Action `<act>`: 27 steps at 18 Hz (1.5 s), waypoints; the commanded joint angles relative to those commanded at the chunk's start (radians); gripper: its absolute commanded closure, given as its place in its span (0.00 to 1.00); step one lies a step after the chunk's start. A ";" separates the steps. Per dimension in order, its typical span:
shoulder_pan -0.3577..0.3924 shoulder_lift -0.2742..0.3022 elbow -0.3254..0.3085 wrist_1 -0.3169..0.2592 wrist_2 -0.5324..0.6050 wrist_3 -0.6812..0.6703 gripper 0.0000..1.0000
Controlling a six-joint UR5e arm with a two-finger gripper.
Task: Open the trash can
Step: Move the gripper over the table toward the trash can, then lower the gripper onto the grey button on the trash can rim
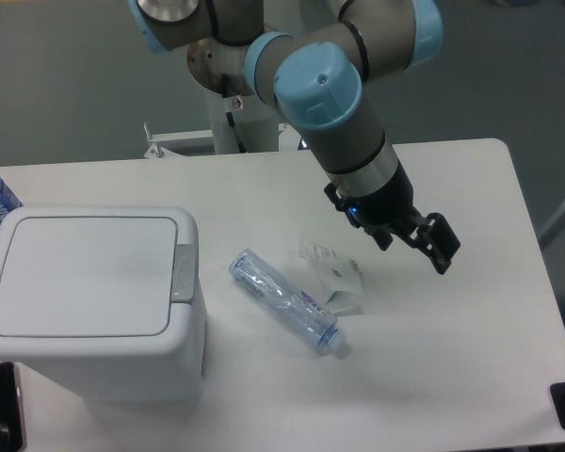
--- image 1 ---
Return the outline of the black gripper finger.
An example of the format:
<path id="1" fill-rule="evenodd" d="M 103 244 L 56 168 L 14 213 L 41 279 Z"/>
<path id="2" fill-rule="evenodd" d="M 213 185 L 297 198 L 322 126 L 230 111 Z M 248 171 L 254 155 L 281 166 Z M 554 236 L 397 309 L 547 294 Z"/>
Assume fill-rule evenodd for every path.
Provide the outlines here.
<path id="1" fill-rule="evenodd" d="M 364 231 L 371 236 L 381 250 L 388 250 L 393 243 L 392 234 L 382 225 L 370 225 Z"/>
<path id="2" fill-rule="evenodd" d="M 460 248 L 458 237 L 440 213 L 400 218 L 391 223 L 390 229 L 409 247 L 420 250 L 440 275 L 450 268 Z"/>

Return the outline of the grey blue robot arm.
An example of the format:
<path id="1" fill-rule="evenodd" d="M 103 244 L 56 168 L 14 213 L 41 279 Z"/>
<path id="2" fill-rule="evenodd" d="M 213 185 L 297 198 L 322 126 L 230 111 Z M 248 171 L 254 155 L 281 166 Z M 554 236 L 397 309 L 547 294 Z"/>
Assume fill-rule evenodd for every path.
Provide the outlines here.
<path id="1" fill-rule="evenodd" d="M 443 43 L 432 1 L 333 1 L 334 24 L 300 39 L 266 28 L 260 1 L 133 1 L 146 41 L 170 52 L 213 40 L 223 90 L 242 88 L 305 139 L 329 177 L 325 192 L 380 249 L 395 238 L 445 273 L 460 241 L 443 215 L 421 214 L 396 151 L 366 98 L 371 79 L 430 60 Z"/>

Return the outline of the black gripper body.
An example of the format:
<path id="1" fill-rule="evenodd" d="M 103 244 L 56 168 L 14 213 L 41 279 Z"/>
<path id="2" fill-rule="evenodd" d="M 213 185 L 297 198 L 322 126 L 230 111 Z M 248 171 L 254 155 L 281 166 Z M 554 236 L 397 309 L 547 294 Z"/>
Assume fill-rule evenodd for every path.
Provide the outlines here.
<path id="1" fill-rule="evenodd" d="M 350 224 L 372 237 L 411 237 L 424 218 L 413 206 L 412 183 L 398 160 L 373 160 L 331 173 L 324 192 Z"/>

